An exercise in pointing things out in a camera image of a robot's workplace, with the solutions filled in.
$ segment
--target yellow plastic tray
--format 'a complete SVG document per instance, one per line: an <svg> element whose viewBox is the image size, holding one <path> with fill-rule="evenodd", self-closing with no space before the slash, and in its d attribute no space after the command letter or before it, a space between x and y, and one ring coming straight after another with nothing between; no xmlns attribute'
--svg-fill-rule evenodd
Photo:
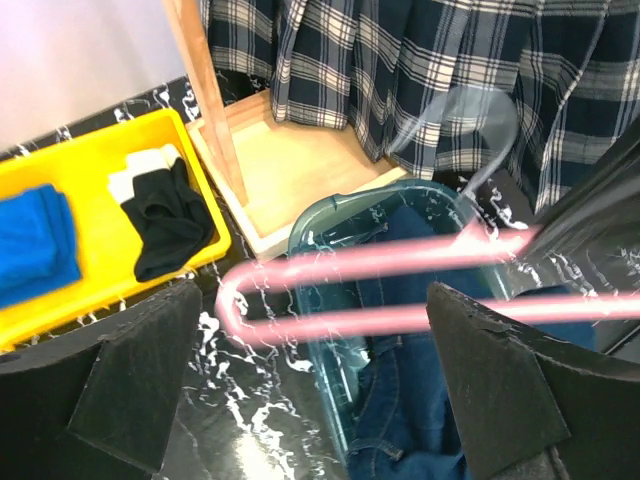
<svg viewBox="0 0 640 480"><path fill-rule="evenodd" d="M216 225L211 243L180 272L138 283L133 266L142 241L107 190L108 175L123 170L131 152L172 143L189 166L189 181L206 201ZM82 280L33 300L0 309L0 351L107 307L179 273L223 257L231 246L229 230L175 110L163 109L28 157L0 162L0 198L51 183L69 200L75 222Z"/></svg>

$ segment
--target black sock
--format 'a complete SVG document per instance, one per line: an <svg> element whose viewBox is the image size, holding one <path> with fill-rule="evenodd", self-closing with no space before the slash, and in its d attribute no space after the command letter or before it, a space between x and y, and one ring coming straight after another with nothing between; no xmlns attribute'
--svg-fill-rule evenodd
<svg viewBox="0 0 640 480"><path fill-rule="evenodd" d="M175 159L171 170L168 166L136 175L133 197L117 198L143 242L134 267L139 282L179 270L213 237L213 220L202 197L189 187L184 160Z"/></svg>

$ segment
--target wooden base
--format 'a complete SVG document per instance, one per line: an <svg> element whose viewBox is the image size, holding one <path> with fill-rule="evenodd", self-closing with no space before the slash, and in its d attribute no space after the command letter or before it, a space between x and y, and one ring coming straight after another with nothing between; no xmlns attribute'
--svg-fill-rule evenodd
<svg viewBox="0 0 640 480"><path fill-rule="evenodd" d="M259 260L286 251L293 223L316 201L382 187L407 176L390 160L371 163L351 127L336 131L276 123L268 91L225 108L225 113L247 191L244 207L214 166L203 136L204 121L190 124L189 133Z"/></svg>

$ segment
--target pink tube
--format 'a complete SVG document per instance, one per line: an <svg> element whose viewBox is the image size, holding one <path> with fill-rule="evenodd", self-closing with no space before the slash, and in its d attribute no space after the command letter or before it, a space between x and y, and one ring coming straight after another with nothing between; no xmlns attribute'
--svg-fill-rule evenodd
<svg viewBox="0 0 640 480"><path fill-rule="evenodd" d="M477 223L459 235L343 248L334 255L305 255L266 264L245 262L225 275L216 299L217 315L231 337L251 345L309 341L334 336L384 335L429 329L425 305L327 312L276 321L246 322L236 307L236 292L265 285L280 291L299 284L319 284L429 270L463 268L508 261L535 230L507 231L490 240ZM524 297L510 302L482 302L524 323L557 323L588 319L621 319L640 313L640 297L585 298L576 295Z"/></svg>

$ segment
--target white wall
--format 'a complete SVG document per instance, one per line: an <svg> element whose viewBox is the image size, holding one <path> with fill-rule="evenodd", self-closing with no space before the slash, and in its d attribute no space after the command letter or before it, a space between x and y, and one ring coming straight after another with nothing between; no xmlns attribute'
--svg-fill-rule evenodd
<svg viewBox="0 0 640 480"><path fill-rule="evenodd" d="M2 0L0 151L185 74L161 0Z"/></svg>

